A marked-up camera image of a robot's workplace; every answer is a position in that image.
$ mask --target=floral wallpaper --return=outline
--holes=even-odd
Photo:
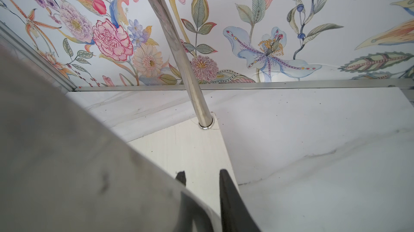
[[[414,77],[414,0],[166,0],[200,84]],[[182,84],[147,0],[0,0],[75,85]]]

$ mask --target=silver pole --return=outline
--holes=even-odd
[[[198,122],[201,127],[209,127],[213,123],[213,117],[208,110],[208,106],[204,99],[203,93],[201,92],[194,71],[191,68],[187,54],[185,53],[183,45],[180,42],[173,18],[168,11],[167,4],[165,3],[165,0],[148,1],[161,23],[168,45],[170,46],[173,57],[180,70],[181,77],[183,78],[184,86],[187,89],[191,103],[193,104]]]

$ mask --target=red flower bud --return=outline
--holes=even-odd
[[[102,0],[94,0],[92,2],[92,7],[94,7],[94,9],[100,13],[101,15],[106,14],[106,6],[105,6],[105,2],[103,2]]]

